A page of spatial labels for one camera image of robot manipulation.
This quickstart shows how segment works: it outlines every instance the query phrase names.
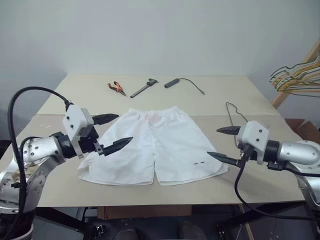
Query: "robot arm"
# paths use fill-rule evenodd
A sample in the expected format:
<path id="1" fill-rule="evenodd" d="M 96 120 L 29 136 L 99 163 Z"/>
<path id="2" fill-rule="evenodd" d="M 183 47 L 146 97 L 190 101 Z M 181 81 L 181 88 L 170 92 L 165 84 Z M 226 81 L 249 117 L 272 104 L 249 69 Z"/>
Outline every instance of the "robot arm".
<path id="1" fill-rule="evenodd" d="M 67 135 L 61 132 L 45 138 L 28 140 L 23 146 L 24 171 L 27 183 L 23 215 L 13 238 L 31 235 L 34 211 L 39 203 L 48 175 L 66 159 L 84 153 L 97 152 L 110 155 L 126 146 L 133 138 L 127 137 L 104 147 L 97 141 L 99 135 L 94 125 L 104 124 L 117 118 L 115 114 L 91 117 L 88 111 L 76 105 L 70 105 L 63 119 Z M 0 239 L 8 231 L 18 212 L 20 174 L 16 159 L 0 173 Z"/>
<path id="2" fill-rule="evenodd" d="M 244 126 L 229 126 L 217 132 L 236 135 L 241 159 L 208 152 L 219 161 L 239 167 L 241 161 L 267 163 L 270 170 L 287 170 L 295 174 L 298 186 L 313 210 L 320 212 L 320 145 L 312 141 L 283 142 L 269 140 L 269 130 L 257 121 Z"/>

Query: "white wall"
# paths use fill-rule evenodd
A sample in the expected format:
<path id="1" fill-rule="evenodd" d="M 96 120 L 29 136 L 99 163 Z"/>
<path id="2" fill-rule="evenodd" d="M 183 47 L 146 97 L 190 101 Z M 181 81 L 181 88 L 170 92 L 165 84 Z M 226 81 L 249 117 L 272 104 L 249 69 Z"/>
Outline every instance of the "white wall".
<path id="1" fill-rule="evenodd" d="M 319 37 L 319 0 L 0 0 L 0 134 L 17 89 L 66 73 L 248 75 L 271 101 L 269 75 Z M 47 97 L 26 95 L 19 129 Z M 280 110 L 320 124 L 319 103 L 290 96 Z"/>

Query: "beige tabletop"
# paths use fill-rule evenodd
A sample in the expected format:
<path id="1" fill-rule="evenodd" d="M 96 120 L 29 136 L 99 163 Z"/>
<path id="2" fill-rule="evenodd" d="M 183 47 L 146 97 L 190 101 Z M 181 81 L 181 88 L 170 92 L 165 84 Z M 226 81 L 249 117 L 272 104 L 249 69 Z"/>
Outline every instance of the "beige tabletop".
<path id="1" fill-rule="evenodd" d="M 270 139 L 299 141 L 284 119 L 245 76 L 190 77 L 202 88 L 202 95 L 189 82 L 180 82 L 165 89 L 163 85 L 175 77 L 153 77 L 160 81 L 136 98 L 113 92 L 107 83 L 122 84 L 127 95 L 142 87 L 146 76 L 69 75 L 57 91 L 75 104 L 88 108 L 93 115 L 102 113 L 123 114 L 128 108 L 160 110 L 177 105 L 187 112 L 202 129 L 219 153 L 238 158 L 239 150 L 233 137 L 217 133 L 216 129 L 229 125 L 225 102 L 236 104 L 248 120 L 257 120 L 270 131 Z M 65 132 L 62 119 L 64 105 L 54 96 L 33 117 L 18 136 L 18 143 L 28 136 L 46 137 L 55 132 Z M 236 125 L 244 124 L 234 109 L 232 119 Z M 97 126 L 101 136 L 111 123 Z M 8 148 L 0 161 L 0 170 L 12 159 Z M 49 175 L 39 202 L 39 207 L 130 206 L 130 205 L 182 205 L 182 204 L 237 204 L 234 182 L 239 169 L 229 167 L 223 175 L 191 183 L 160 186 L 157 178 L 151 185 L 112 186 L 87 182 L 77 177 L 81 160 L 74 157 L 58 166 Z M 250 161 L 239 183 L 239 191 L 249 203 L 288 202 L 303 200 L 295 177 L 285 171 L 272 171 Z"/>

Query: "orange-handled pliers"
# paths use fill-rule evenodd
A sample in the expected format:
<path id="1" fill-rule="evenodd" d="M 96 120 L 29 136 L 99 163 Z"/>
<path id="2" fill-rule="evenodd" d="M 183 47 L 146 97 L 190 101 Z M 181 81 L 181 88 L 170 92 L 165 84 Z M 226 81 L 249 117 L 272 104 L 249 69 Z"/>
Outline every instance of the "orange-handled pliers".
<path id="1" fill-rule="evenodd" d="M 114 81 L 113 83 L 115 86 L 111 86 L 111 84 L 108 83 L 110 89 L 116 91 L 117 93 L 121 93 L 123 96 L 127 96 L 124 92 L 124 89 L 120 86 L 118 82 Z"/>

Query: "white shorts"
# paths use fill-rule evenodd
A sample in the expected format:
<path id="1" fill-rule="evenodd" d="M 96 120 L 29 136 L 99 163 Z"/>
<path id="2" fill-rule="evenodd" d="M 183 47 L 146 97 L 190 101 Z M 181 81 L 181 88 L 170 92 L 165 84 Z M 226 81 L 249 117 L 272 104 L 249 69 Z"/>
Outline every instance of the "white shorts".
<path id="1" fill-rule="evenodd" d="M 177 185 L 224 174 L 228 166 L 207 152 L 216 152 L 197 124 L 176 106 L 162 111 L 130 109 L 101 137 L 105 147 L 133 137 L 109 156 L 90 153 L 78 177 L 108 185 L 148 185 L 156 173 L 160 185 Z"/>

